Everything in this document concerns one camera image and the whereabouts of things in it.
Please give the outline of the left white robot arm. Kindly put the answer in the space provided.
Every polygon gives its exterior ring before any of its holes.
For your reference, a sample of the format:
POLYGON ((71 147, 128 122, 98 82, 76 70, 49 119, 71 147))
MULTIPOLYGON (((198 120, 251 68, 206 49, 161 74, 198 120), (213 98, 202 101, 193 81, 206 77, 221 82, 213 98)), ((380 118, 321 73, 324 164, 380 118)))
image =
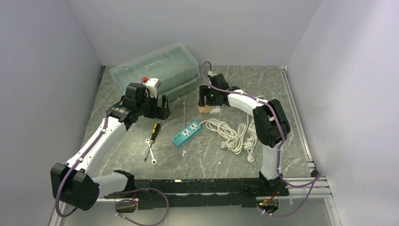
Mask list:
POLYGON ((100 126, 86 144, 66 163, 52 167, 51 185, 59 216, 67 216, 61 213, 60 202, 88 210, 100 197, 135 190, 134 175, 123 170, 96 178, 92 175, 111 146, 139 117, 165 120, 170 116, 166 95, 162 95, 162 105, 158 105, 159 86, 160 81, 155 78, 128 84, 120 101, 105 110, 100 126))

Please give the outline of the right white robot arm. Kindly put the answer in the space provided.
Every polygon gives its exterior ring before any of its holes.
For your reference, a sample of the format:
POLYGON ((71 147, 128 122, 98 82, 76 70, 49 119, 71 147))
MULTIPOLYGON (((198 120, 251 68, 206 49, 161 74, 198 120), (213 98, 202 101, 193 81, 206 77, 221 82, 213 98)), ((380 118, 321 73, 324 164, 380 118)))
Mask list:
POLYGON ((230 106, 253 117, 257 139, 263 145, 261 174, 267 180, 279 176, 280 154, 278 150, 291 131, 281 103, 276 100, 256 98, 236 86, 230 87, 224 75, 208 72, 206 85, 199 88, 198 106, 230 106))

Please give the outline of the teal power strip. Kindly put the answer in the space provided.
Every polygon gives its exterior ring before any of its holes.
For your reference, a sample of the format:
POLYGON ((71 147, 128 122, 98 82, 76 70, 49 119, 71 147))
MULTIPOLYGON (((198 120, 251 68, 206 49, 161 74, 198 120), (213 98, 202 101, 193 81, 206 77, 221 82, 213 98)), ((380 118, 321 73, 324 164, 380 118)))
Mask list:
POLYGON ((200 132, 200 130, 201 125, 197 121, 194 121, 190 125, 185 127, 182 131, 177 133, 174 137, 172 137, 172 143, 175 146, 180 147, 184 143, 186 143, 191 137, 200 132))

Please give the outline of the white power strip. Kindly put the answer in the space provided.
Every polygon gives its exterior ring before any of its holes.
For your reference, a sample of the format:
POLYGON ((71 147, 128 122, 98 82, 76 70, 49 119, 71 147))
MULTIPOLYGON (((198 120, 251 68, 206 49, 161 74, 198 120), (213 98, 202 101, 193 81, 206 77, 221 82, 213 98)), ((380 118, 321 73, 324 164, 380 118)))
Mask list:
POLYGON ((255 123, 254 123, 253 120, 250 122, 250 124, 249 124, 249 126, 248 126, 248 130, 249 130, 250 132, 255 132, 255 123))

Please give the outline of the white plug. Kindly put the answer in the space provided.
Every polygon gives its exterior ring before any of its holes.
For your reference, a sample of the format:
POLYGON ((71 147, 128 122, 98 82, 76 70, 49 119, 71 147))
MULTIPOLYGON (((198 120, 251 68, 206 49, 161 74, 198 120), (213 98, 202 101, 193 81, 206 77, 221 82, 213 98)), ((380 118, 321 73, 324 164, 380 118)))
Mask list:
POLYGON ((211 106, 209 113, 219 113, 221 111, 220 106, 211 106))

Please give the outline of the beige cube plug adapter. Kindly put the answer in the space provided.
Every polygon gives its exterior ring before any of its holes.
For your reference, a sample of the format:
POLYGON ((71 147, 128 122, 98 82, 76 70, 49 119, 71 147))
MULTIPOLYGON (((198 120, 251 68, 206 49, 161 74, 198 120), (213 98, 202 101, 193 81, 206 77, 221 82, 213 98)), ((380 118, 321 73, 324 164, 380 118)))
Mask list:
POLYGON ((210 113, 210 111, 212 110, 212 107, 205 105, 205 106, 198 106, 198 111, 200 113, 210 113))

